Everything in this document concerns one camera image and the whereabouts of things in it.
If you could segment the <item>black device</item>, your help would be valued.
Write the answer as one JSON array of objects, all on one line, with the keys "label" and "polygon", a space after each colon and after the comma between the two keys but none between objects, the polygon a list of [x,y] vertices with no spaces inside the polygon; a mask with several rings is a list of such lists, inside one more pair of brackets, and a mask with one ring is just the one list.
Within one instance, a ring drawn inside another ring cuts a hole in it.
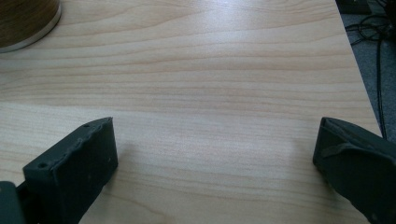
[{"label": "black device", "polygon": [[342,14],[368,15],[371,13],[367,0],[335,0],[335,2]]}]

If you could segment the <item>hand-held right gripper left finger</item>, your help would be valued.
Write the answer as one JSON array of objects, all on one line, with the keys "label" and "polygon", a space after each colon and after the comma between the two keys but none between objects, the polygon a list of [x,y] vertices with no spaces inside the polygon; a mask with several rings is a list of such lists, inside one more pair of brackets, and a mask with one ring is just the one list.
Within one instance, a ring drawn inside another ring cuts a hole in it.
[{"label": "hand-held right gripper left finger", "polygon": [[118,167],[112,118],[81,125],[23,167],[39,224],[78,224]]}]

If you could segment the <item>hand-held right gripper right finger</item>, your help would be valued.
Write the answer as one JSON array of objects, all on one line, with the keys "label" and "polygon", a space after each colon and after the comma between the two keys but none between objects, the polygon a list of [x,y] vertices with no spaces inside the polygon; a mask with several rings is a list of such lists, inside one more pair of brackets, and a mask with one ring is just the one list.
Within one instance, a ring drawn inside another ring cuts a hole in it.
[{"label": "hand-held right gripper right finger", "polygon": [[323,118],[313,163],[371,224],[396,224],[396,144],[353,123]]}]

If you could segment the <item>round wooden tray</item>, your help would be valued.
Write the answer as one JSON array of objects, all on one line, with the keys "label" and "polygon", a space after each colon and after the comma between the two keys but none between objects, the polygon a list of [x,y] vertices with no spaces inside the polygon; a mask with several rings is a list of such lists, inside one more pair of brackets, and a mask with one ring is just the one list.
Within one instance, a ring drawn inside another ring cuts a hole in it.
[{"label": "round wooden tray", "polygon": [[0,0],[0,53],[35,43],[61,15],[61,0]]}]

